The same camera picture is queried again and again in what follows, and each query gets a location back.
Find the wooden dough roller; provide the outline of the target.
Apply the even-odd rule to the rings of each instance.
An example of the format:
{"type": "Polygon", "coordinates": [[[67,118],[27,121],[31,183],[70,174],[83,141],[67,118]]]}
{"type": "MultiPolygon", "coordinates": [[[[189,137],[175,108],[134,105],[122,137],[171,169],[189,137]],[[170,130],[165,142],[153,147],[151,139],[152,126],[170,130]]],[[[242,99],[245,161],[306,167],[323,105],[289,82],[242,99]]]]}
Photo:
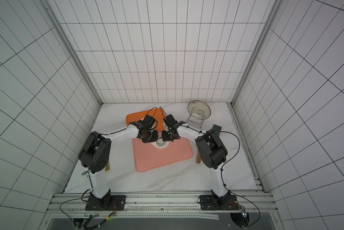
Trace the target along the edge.
{"type": "Polygon", "coordinates": [[[196,163],[197,163],[197,164],[200,164],[200,163],[201,163],[201,157],[200,157],[199,152],[197,153],[196,163]]]}

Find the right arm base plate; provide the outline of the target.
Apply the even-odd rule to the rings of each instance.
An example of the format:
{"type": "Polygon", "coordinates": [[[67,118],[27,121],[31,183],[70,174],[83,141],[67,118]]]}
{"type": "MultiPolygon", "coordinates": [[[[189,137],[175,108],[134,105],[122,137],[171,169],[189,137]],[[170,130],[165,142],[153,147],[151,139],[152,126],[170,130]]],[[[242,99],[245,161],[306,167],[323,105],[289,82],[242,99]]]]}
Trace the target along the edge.
{"type": "Polygon", "coordinates": [[[200,195],[197,201],[200,204],[200,209],[204,211],[234,211],[240,209],[236,196],[231,194],[226,194],[222,197],[216,195],[200,195]]]}

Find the white dough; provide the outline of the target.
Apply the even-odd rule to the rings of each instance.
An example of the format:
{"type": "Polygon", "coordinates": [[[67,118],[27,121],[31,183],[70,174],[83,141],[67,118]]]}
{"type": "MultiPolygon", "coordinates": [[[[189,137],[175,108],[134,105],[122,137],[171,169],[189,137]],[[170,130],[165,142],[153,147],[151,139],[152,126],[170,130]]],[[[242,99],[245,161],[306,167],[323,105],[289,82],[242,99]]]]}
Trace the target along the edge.
{"type": "Polygon", "coordinates": [[[163,143],[152,142],[151,144],[158,149],[164,149],[169,146],[169,142],[163,142],[163,143]]]}

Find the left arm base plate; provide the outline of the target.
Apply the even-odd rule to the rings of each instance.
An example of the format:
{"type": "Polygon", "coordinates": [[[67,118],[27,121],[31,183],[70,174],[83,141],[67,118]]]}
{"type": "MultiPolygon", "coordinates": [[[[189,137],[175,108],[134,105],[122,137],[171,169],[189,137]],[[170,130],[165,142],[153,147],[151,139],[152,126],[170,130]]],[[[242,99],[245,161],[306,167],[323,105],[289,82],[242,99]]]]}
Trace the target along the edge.
{"type": "Polygon", "coordinates": [[[123,211],[126,203],[125,195],[106,195],[103,198],[97,198],[90,195],[86,202],[86,211],[123,211]]]}

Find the small round metal cutter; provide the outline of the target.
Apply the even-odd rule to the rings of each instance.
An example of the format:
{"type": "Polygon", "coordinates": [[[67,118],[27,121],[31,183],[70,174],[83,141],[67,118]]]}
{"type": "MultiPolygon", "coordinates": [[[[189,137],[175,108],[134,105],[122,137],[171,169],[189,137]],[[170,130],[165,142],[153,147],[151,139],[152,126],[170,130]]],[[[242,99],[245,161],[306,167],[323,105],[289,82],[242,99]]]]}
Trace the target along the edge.
{"type": "Polygon", "coordinates": [[[166,145],[166,142],[162,138],[158,138],[156,141],[156,146],[159,148],[163,148],[166,145]]]}

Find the pink silicone mat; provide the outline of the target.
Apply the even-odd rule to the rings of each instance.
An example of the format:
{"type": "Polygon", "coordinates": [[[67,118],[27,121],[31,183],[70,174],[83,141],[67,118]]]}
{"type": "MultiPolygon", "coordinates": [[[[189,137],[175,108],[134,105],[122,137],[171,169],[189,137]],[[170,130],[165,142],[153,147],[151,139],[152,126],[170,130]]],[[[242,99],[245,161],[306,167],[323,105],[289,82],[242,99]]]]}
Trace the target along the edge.
{"type": "Polygon", "coordinates": [[[143,143],[133,139],[135,166],[138,172],[145,172],[193,157],[193,150],[187,139],[167,142],[159,147],[155,142],[143,143]]]}

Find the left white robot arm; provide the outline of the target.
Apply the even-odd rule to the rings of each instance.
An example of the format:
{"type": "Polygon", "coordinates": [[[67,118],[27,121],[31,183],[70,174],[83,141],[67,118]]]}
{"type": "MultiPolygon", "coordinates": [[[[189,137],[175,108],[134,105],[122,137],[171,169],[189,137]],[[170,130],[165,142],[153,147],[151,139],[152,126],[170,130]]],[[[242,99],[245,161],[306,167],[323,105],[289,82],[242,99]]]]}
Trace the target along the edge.
{"type": "Polygon", "coordinates": [[[99,133],[93,131],[87,137],[79,153],[79,160],[90,174],[92,196],[102,199],[110,193],[106,182],[105,168],[109,162],[110,150],[127,140],[140,139],[144,143],[156,142],[158,122],[152,116],[146,115],[140,121],[130,122],[126,127],[99,133]]]}

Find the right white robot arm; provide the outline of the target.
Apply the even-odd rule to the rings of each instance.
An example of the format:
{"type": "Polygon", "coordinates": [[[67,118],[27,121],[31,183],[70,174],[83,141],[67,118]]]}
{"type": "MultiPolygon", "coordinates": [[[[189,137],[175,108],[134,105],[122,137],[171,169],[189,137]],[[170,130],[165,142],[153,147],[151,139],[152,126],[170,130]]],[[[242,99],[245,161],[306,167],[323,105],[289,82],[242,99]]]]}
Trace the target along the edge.
{"type": "Polygon", "coordinates": [[[165,130],[161,132],[163,141],[174,141],[180,138],[194,141],[202,162],[212,170],[213,195],[219,198],[225,196],[227,190],[220,179],[219,166],[226,162],[228,151],[220,138],[222,127],[214,125],[210,130],[202,131],[186,125],[183,121],[178,122],[172,115],[167,115],[163,121],[165,126],[165,130]]]}

